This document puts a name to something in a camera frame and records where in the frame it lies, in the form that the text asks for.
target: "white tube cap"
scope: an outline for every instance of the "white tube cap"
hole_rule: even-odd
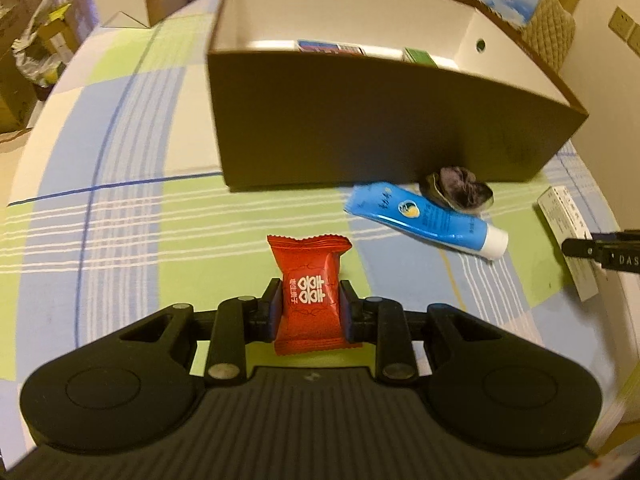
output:
[[[487,260],[498,260],[507,250],[509,233],[497,227],[486,225],[486,238],[478,254]]]

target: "quilted cushion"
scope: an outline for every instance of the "quilted cushion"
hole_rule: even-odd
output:
[[[522,39],[556,72],[569,52],[575,34],[574,17],[559,0],[540,0]]]

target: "floor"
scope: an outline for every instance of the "floor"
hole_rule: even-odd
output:
[[[31,132],[26,132],[12,140],[0,142],[0,224],[4,222],[6,215],[4,206],[9,201],[15,169],[18,167],[22,149],[30,135]]]

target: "red candy wrapper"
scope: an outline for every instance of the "red candy wrapper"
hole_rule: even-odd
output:
[[[282,271],[282,320],[277,355],[355,348],[342,335],[338,272],[348,238],[323,235],[304,240],[267,236]]]

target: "plastic bag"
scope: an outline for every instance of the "plastic bag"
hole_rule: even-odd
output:
[[[29,81],[46,88],[58,81],[65,64],[50,53],[38,37],[38,28],[49,22],[53,0],[42,0],[22,36],[12,44],[15,65]]]

